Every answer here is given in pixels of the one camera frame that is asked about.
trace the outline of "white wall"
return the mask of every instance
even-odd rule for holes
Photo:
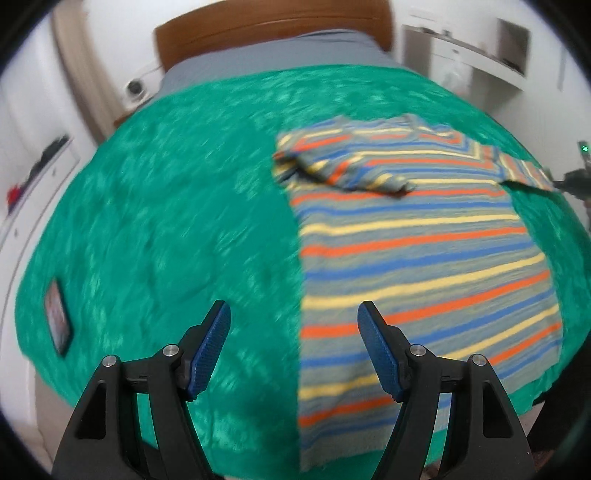
[[[164,71],[154,29],[168,20],[219,0],[84,0],[91,39],[124,105],[125,86],[141,78],[156,93]]]
[[[0,77],[0,223],[9,187],[22,182],[45,147],[66,133],[83,161],[92,158],[96,144],[68,87],[47,17]]]
[[[561,179],[582,167],[578,140],[591,142],[591,87],[572,56],[566,53],[562,88],[558,88],[564,46],[538,14],[522,0],[390,0],[396,14],[395,56],[401,61],[401,25],[450,30],[454,38],[496,53],[497,18],[530,30],[527,80],[522,92],[507,96],[492,116]],[[567,199],[583,223],[582,202]]]

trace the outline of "white shelf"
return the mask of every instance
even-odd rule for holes
[[[432,55],[438,55],[448,60],[453,60],[454,55],[459,55],[462,63],[476,70],[501,79],[519,90],[523,90],[525,87],[525,77],[521,73],[488,55],[472,50],[471,48],[462,47],[442,38],[433,37],[431,42]]]
[[[404,25],[404,37],[405,66],[444,86],[454,62],[460,61],[462,85],[466,87],[460,94],[484,111],[492,113],[492,109],[527,87],[524,75],[474,46],[408,25]],[[527,54],[515,55],[508,55],[513,59],[510,61],[522,61],[520,67],[524,68]]]

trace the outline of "green blanket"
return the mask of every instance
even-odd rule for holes
[[[380,452],[298,472],[296,425],[302,276],[297,224],[271,177],[275,135],[345,115],[411,112],[531,158],[484,113],[405,70],[306,67],[195,86],[136,113],[59,203],[17,297],[22,351],[74,405],[100,360],[152,355],[216,299],[232,330],[209,388],[190,405],[212,468],[240,478],[370,478]],[[548,257],[564,344],[558,365],[512,395],[519,414],[546,390],[591,327],[591,243],[559,194],[511,187]],[[43,311],[52,277],[73,324],[65,358]],[[142,431],[153,440],[146,399]],[[443,447],[434,436],[430,459]]]

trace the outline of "shirt sleeve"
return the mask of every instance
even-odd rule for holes
[[[388,121],[388,129],[411,131],[400,122],[394,126]],[[277,181],[284,182],[299,171],[315,179],[344,190],[367,190],[377,193],[397,193],[414,190],[414,185],[405,176],[396,174],[383,166],[372,166],[360,155],[352,141],[359,138],[364,122],[349,122],[337,117],[312,127],[280,134],[277,151],[273,155],[273,174]]]
[[[500,183],[514,181],[547,192],[555,192],[552,181],[532,162],[518,160],[503,152],[496,152],[493,162],[499,168]]]

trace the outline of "striped t-shirt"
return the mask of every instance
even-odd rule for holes
[[[558,361],[550,272],[500,185],[553,190],[535,165],[414,115],[332,119],[279,135],[277,150],[305,274],[303,470],[383,449],[392,432],[398,405],[359,335],[362,301],[436,355],[484,354],[509,393]],[[436,430],[449,407],[442,396]]]

